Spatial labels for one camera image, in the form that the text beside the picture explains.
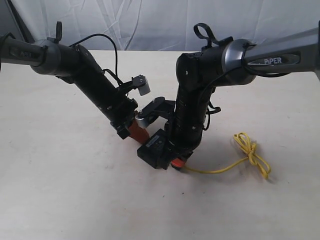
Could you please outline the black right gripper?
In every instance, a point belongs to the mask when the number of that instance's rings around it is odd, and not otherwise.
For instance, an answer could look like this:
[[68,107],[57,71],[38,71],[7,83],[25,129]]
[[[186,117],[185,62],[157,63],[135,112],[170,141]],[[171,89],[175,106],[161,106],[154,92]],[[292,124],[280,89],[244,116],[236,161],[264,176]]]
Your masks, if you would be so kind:
[[163,153],[165,160],[172,160],[171,167],[175,170],[182,170],[186,165],[186,161],[179,157],[189,156],[201,142],[212,92],[212,88],[193,91],[178,88],[174,117],[168,134],[169,143]]

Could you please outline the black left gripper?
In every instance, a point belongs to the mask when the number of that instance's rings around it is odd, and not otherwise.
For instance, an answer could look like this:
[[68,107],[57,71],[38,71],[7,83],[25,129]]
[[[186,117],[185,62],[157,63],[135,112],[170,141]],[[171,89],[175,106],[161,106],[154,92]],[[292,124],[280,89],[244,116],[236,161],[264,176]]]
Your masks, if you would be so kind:
[[79,76],[77,87],[108,118],[121,139],[130,137],[141,145],[148,141],[148,131],[134,117],[137,102],[118,91],[104,75]]

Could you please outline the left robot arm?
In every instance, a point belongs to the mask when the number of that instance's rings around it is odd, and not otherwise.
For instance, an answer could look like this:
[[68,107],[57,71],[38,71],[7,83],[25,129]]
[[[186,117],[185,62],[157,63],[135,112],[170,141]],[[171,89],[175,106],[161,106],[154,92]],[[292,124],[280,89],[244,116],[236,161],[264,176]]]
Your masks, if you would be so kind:
[[135,119],[138,103],[127,97],[134,89],[149,93],[143,89],[148,85],[143,75],[115,87],[84,46],[66,46],[49,39],[32,44],[15,39],[11,33],[0,37],[0,62],[28,65],[40,75],[76,85],[109,119],[121,139],[130,137],[140,144],[149,139],[148,132]]

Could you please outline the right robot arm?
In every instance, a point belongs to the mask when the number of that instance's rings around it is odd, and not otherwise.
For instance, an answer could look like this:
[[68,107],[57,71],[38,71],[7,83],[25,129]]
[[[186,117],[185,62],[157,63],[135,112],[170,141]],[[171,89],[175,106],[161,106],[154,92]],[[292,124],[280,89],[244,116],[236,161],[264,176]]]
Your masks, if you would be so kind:
[[167,128],[168,144],[159,159],[164,169],[175,159],[186,160],[200,144],[217,87],[247,85],[257,76],[320,72],[318,27],[260,44],[232,37],[218,40],[205,23],[196,24],[193,30],[207,43],[201,51],[183,53],[177,59],[174,115]]

